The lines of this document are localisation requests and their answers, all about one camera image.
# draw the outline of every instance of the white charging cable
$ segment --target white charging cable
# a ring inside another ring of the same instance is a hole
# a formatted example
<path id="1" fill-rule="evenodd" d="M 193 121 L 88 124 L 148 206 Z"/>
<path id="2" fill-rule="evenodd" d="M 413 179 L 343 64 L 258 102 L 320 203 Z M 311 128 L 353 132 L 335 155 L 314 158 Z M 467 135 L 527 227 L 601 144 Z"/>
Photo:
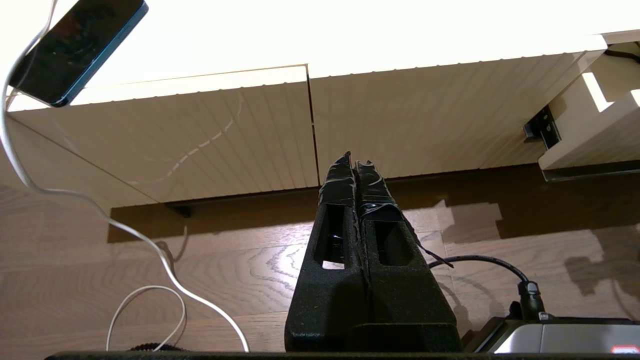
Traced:
<path id="1" fill-rule="evenodd" d="M 153 349 L 153 351 L 160 350 L 160 348 L 162 348 L 162 346 L 164 346 L 164 344 L 166 344 L 167 341 L 171 340 L 173 335 L 175 335 L 175 333 L 178 332 L 178 330 L 180 330 L 180 326 L 182 325 L 182 323 L 184 323 L 184 319 L 187 316 L 187 307 L 184 305 L 184 300 L 182 299 L 180 294 L 178 294 L 174 289 L 167 288 L 166 286 L 162 286 L 162 285 L 142 286 L 141 288 L 137 288 L 134 291 L 130 292 L 124 298 L 124 300 L 120 303 L 120 306 L 118 306 L 118 309 L 116 309 L 116 312 L 113 314 L 113 317 L 111 319 L 111 324 L 109 324 L 109 331 L 107 331 L 107 346 L 106 346 L 107 351 L 109 351 L 109 343 L 111 342 L 111 333 L 113 332 L 113 326 L 114 324 L 116 324 L 116 319 L 118 319 L 118 315 L 120 315 L 120 312 L 122 311 L 122 309 L 126 305 L 128 305 L 129 299 L 131 299 L 133 296 L 139 293 L 143 293 L 145 291 L 153 290 L 153 289 L 166 290 L 173 293 L 180 300 L 180 304 L 182 305 L 182 316 L 180 317 L 180 322 L 178 323 L 178 326 L 176 326 L 175 329 L 171 332 L 171 334 L 169 334 L 169 336 L 167 336 L 166 339 L 164 339 L 164 341 L 160 343 L 160 345 L 156 346 L 156 348 Z"/>
<path id="2" fill-rule="evenodd" d="M 53 14 L 53 10 L 54 7 L 56 5 L 56 0 L 52 0 L 51 1 L 51 9 L 49 10 L 49 18 L 51 18 L 52 14 Z M 9 80 L 13 74 L 13 72 L 15 71 L 15 69 L 17 68 L 18 64 L 20 63 L 21 59 L 26 55 L 26 53 L 47 33 L 47 31 L 49 30 L 49 24 L 51 23 L 51 21 L 47 21 L 47 24 L 42 28 L 42 30 L 40 30 L 39 34 L 34 37 L 30 43 L 22 50 L 22 52 L 20 53 L 20 55 L 18 56 L 18 58 L 15 60 L 15 62 L 13 63 L 13 65 L 11 66 L 11 68 L 9 69 L 9 72 L 7 73 L 3 85 L 2 85 L 2 95 L 3 97 L 5 97 L 2 101 L 0 101 L 0 141 L 2 141 L 2 146 L 4 148 L 4 152 L 6 153 L 7 158 L 9 159 L 9 162 L 11 163 L 16 175 L 18 175 L 18 177 L 20 178 L 20 181 L 22 181 L 22 183 L 24 184 L 24 186 L 26 186 L 28 189 L 30 189 L 32 192 L 35 193 L 39 193 L 42 195 L 63 195 L 63 196 L 70 196 L 70 197 L 75 197 L 78 199 L 83 199 L 86 202 L 88 202 L 89 204 L 91 204 L 100 214 L 100 216 L 102 216 L 109 224 L 126 231 L 127 233 L 141 239 L 142 241 L 144 241 L 145 243 L 149 244 L 149 246 L 151 246 L 157 253 L 157 255 L 160 257 L 160 260 L 162 261 L 162 264 L 164 266 L 164 269 L 166 271 L 166 274 L 168 275 L 169 279 L 171 279 L 171 282 L 173 283 L 173 285 L 180 290 L 183 294 L 187 295 L 188 297 L 192 298 L 193 300 L 200 302 L 208 307 L 210 307 L 211 309 L 215 310 L 215 312 L 217 312 L 218 314 L 220 314 L 226 321 L 229 322 L 229 324 L 234 328 L 234 330 L 236 331 L 238 337 L 240 337 L 240 341 L 242 342 L 242 347 L 244 349 L 245 352 L 249 352 L 249 344 L 246 341 L 246 338 L 242 332 L 242 330 L 240 330 L 240 327 L 238 327 L 238 325 L 236 324 L 236 322 L 231 318 L 231 316 L 229 316 L 226 312 L 224 312 L 224 310 L 220 309 L 220 307 L 218 307 L 216 304 L 213 304 L 212 302 L 203 299 L 202 297 L 199 297 L 198 295 L 192 293 L 191 291 L 185 289 L 185 287 L 178 281 L 178 279 L 176 279 L 176 277 L 174 276 L 173 272 L 171 271 L 171 266 L 169 265 L 169 261 L 167 261 L 166 257 L 164 256 L 162 250 L 153 242 L 151 241 L 151 239 L 149 239 L 148 237 L 146 237 L 144 234 L 140 233 L 139 231 L 133 229 L 132 227 L 129 227 L 128 225 L 125 225 L 121 222 L 117 222 L 116 220 L 113 220 L 112 218 L 110 218 L 105 212 L 104 210 L 102 210 L 102 208 L 89 196 L 81 193 L 81 192 L 75 192 L 72 190 L 64 190 L 64 189 L 44 189 L 39 187 L 36 183 L 33 182 L 33 180 L 29 177 L 29 174 L 26 172 L 26 170 L 24 169 L 24 167 L 22 166 L 22 163 L 20 162 L 20 159 L 18 157 L 18 154 L 15 152 L 15 149 L 13 148 L 13 143 L 11 141 L 11 137 L 9 134 L 9 128 L 7 126 L 7 122 L 6 122 L 6 112 L 7 112 L 7 108 L 6 108 L 6 102 L 7 102 L 7 98 L 6 98 L 6 92 L 7 89 L 9 87 Z"/>

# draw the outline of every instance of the black cable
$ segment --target black cable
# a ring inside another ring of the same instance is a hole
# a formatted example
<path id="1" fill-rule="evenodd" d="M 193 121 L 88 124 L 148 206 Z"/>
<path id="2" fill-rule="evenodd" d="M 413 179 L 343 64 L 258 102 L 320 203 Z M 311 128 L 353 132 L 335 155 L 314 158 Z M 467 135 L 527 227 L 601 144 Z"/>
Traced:
<path id="1" fill-rule="evenodd" d="M 440 264 L 449 262 L 449 263 L 454 263 L 456 261 L 485 261 L 487 263 L 493 263 L 496 265 L 500 265 L 503 268 L 506 268 L 507 270 L 509 270 L 510 272 L 513 272 L 514 274 L 516 274 L 516 276 L 518 276 L 520 278 L 520 280 L 522 280 L 523 282 L 529 282 L 529 278 L 527 278 L 527 276 L 520 271 L 520 269 L 518 269 L 517 267 L 509 264 L 508 262 L 504 261 L 504 260 L 500 260 L 497 258 L 492 258 L 491 256 L 483 256 L 483 255 L 462 255 L 462 256 L 450 256 L 448 258 L 444 258 L 443 259 L 445 262 L 443 261 L 434 261 L 432 263 L 429 264 L 429 268 L 433 268 L 434 266 L 438 266 Z"/>
<path id="2" fill-rule="evenodd" d="M 615 58 L 625 58 L 625 59 L 631 59 L 634 60 L 635 62 L 637 62 L 638 64 L 640 64 L 640 56 L 636 55 L 636 54 L 632 54 L 632 53 L 625 53 L 624 51 L 615 51 L 615 50 L 605 50 L 604 51 L 605 55 L 609 55 L 609 56 L 613 56 Z"/>

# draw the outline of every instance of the wood grain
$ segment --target wood grain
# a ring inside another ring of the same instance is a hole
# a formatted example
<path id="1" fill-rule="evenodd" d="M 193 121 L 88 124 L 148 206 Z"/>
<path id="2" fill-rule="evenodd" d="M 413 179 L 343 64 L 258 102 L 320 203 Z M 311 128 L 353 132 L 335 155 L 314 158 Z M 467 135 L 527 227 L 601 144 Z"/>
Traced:
<path id="1" fill-rule="evenodd" d="M 638 181 L 640 176 L 623 176 L 547 184 L 531 165 L 402 179 L 389 188 L 433 252 L 512 262 L 540 284 L 555 315 L 638 319 Z M 169 285 L 146 244 L 114 239 L 95 212 L 6 188 L 0 194 L 1 358 L 101 350 L 125 295 L 143 285 Z M 185 287 L 228 311 L 254 351 L 282 351 L 316 204 L 317 193 L 305 191 L 216 200 L 194 207 L 187 220 L 158 205 L 113 213 L 168 249 Z M 504 316 L 517 299 L 517 278 L 490 264 L 439 266 L 433 273 L 460 334 Z M 240 350 L 216 313 L 186 303 L 178 346 Z M 171 294 L 144 293 L 122 313 L 112 347 L 160 341 L 179 316 Z"/>

